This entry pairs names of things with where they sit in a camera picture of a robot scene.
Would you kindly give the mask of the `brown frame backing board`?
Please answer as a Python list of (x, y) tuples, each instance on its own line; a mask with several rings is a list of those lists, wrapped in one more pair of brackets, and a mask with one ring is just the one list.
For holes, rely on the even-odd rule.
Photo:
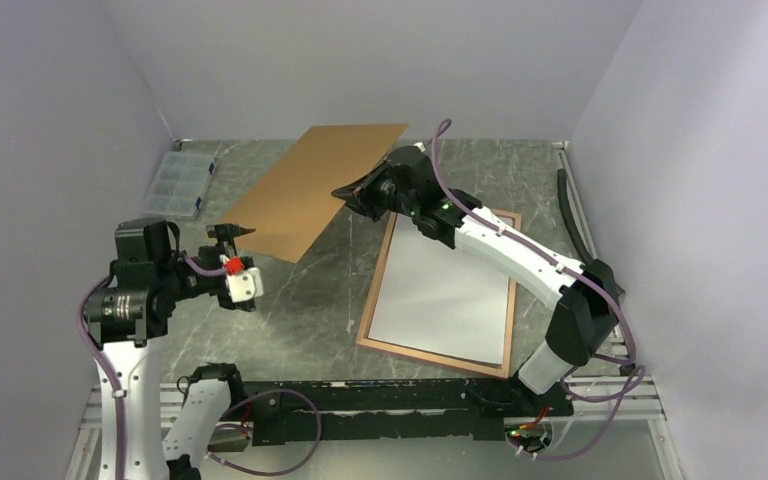
[(243, 250), (296, 263), (342, 208), (331, 192), (369, 173), (407, 128), (312, 126), (220, 221), (252, 230), (236, 240)]

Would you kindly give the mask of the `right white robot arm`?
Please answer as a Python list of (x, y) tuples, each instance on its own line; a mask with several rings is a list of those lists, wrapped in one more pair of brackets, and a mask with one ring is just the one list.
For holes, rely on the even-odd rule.
[(549, 390), (596, 357), (621, 322), (612, 269), (556, 253), (507, 226), (474, 196), (449, 188), (436, 156), (421, 144), (399, 147), (332, 197), (372, 221), (408, 218), (424, 237), (470, 254), (552, 308), (542, 343), (517, 369), (510, 401), (524, 415), (546, 405)]

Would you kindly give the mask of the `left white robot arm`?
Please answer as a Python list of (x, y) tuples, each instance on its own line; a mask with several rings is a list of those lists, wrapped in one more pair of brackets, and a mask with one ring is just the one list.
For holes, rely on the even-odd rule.
[(235, 244), (249, 229), (225, 223), (206, 232), (211, 244), (190, 256), (172, 221), (120, 223), (117, 256), (81, 303), (78, 329), (100, 380), (102, 479), (198, 479), (216, 424), (245, 409), (239, 369), (209, 363), (187, 376), (177, 420), (161, 426), (161, 360), (177, 303), (209, 295), (226, 310), (251, 312), (264, 292), (253, 258)]

